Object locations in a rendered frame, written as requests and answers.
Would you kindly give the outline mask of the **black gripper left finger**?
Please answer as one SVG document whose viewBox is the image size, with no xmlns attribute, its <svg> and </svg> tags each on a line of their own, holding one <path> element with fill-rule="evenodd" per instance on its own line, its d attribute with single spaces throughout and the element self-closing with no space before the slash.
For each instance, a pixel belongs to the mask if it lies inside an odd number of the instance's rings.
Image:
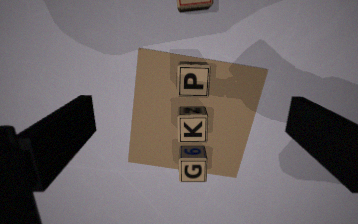
<svg viewBox="0 0 358 224">
<path fill-rule="evenodd" d="M 42 224 L 33 192 L 44 192 L 96 131 L 92 95 L 18 134 L 0 126 L 0 224 Z"/>
</svg>

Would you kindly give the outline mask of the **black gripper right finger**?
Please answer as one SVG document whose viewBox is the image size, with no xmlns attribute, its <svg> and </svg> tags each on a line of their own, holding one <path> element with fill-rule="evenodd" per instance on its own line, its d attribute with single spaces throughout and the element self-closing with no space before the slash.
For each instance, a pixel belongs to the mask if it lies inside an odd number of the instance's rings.
<svg viewBox="0 0 358 224">
<path fill-rule="evenodd" d="M 292 97 L 285 132 L 358 193 L 358 124 L 304 97 Z"/>
</svg>

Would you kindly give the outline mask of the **tan square mat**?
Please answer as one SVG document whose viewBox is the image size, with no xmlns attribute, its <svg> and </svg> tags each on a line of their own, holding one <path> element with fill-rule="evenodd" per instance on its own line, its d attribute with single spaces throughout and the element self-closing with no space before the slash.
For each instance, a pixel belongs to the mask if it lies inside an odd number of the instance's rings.
<svg viewBox="0 0 358 224">
<path fill-rule="evenodd" d="M 177 96 L 177 67 L 211 66 L 208 98 Z M 179 169 L 180 146 L 204 146 L 207 174 L 237 177 L 268 69 L 138 49 L 128 162 Z M 208 113 L 206 143 L 178 142 L 178 108 Z"/>
</svg>

